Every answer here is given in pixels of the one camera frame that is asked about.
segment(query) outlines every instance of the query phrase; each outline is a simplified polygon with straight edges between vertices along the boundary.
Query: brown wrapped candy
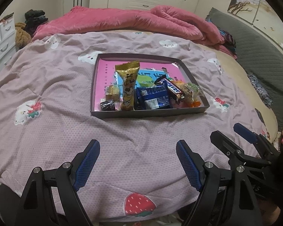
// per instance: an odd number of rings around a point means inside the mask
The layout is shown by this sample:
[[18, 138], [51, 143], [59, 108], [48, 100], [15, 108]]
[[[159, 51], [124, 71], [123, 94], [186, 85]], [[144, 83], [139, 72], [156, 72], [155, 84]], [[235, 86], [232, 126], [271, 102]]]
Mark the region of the brown wrapped candy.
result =
[[133, 61], [115, 66], [115, 71], [123, 79], [123, 102], [121, 104], [122, 111], [134, 110], [133, 90], [139, 68], [139, 61]]

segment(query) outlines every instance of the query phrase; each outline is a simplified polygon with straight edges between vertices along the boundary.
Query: clothes pile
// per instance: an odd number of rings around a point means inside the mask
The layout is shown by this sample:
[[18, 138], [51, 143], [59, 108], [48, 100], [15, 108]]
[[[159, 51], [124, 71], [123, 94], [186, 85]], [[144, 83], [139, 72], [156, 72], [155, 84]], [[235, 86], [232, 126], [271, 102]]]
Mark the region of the clothes pile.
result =
[[45, 17], [45, 12], [43, 10], [29, 10], [25, 13], [25, 31], [32, 37], [39, 25], [46, 24], [48, 18]]
[[[206, 21], [210, 22], [210, 23], [213, 23], [211, 18], [206, 18]], [[226, 47], [227, 50], [229, 50], [231, 52], [231, 54], [233, 55], [234, 59], [237, 59], [236, 41], [235, 41], [235, 39], [227, 31], [220, 29], [217, 25], [215, 25], [215, 26], [218, 28], [220, 35], [223, 36], [223, 38], [224, 38], [225, 42], [224, 42], [223, 46]]]

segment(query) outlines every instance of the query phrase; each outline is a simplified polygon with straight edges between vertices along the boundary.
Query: pink blanket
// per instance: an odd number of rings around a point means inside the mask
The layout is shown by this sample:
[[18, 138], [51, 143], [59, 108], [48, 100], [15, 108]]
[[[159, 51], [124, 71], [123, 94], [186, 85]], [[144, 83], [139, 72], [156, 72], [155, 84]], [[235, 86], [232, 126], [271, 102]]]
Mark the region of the pink blanket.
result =
[[135, 29], [164, 33], [232, 54], [217, 27], [199, 16], [171, 6], [156, 6], [150, 11], [122, 9], [93, 9], [76, 6], [64, 16], [40, 25], [33, 37], [42, 40], [54, 34], [76, 34], [91, 31]]

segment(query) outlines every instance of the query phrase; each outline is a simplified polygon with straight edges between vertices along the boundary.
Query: snickers bar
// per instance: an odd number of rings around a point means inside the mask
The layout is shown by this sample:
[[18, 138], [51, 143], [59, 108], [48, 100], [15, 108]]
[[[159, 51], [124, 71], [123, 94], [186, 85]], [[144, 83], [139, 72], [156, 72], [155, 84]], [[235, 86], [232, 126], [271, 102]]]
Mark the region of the snickers bar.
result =
[[170, 82], [167, 79], [166, 75], [163, 75], [161, 77], [159, 77], [154, 84], [155, 85], [162, 85], [166, 83], [167, 87], [168, 87], [168, 92], [170, 94], [170, 96], [175, 100], [175, 102], [177, 104], [179, 104], [181, 101], [183, 101], [184, 99], [184, 92], [181, 91], [175, 84], [173, 84], [172, 82]]

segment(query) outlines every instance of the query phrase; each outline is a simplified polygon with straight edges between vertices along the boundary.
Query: oreo package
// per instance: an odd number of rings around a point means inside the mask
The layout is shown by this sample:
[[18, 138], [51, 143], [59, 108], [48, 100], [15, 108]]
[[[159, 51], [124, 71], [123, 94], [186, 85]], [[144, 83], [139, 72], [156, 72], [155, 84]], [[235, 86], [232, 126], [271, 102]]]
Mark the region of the oreo package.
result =
[[170, 97], [168, 87], [164, 83], [160, 86], [136, 88], [136, 95], [140, 106], [144, 110], [170, 109]]

